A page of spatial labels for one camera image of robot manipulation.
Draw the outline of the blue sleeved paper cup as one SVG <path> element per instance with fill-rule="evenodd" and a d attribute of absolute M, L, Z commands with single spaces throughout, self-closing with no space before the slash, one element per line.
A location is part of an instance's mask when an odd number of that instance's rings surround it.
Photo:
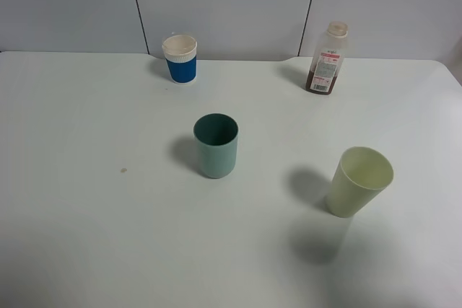
<path fill-rule="evenodd" d="M 172 34 L 162 41 L 162 49 L 172 80 L 190 84 L 196 78 L 197 41 L 190 35 Z"/>

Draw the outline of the teal green plastic cup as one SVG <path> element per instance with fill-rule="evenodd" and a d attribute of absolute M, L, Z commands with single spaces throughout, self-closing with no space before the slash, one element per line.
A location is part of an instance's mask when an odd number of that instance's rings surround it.
<path fill-rule="evenodd" d="M 233 171 L 237 158 L 239 128 L 236 121 L 228 115 L 211 113 L 199 118 L 193 135 L 202 173 L 219 179 Z"/>

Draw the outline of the pale yellow plastic cup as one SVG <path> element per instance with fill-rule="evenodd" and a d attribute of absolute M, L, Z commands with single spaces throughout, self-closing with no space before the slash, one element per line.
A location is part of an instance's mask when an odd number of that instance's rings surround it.
<path fill-rule="evenodd" d="M 333 215 L 349 218 L 385 190 L 393 178 L 391 163 L 379 151 L 351 147 L 340 157 L 326 206 Z"/>

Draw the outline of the brown drink plastic bottle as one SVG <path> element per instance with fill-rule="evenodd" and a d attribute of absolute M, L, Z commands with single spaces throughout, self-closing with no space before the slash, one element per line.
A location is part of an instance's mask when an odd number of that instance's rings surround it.
<path fill-rule="evenodd" d="M 332 93 L 347 48 L 347 24 L 339 21 L 330 22 L 315 48 L 305 83 L 308 92 L 322 95 Z"/>

